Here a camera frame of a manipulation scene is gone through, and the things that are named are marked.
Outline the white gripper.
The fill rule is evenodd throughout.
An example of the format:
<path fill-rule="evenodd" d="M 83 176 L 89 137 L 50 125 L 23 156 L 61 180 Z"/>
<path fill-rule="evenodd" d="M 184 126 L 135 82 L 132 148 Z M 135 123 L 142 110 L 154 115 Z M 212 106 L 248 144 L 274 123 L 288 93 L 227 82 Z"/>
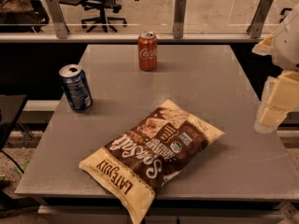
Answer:
<path fill-rule="evenodd" d="M 254 129 L 258 133 L 271 133 L 299 106 L 299 73 L 294 72 L 299 70 L 299 5 L 252 52 L 261 56 L 271 54 L 273 64 L 292 70 L 265 81 Z"/>

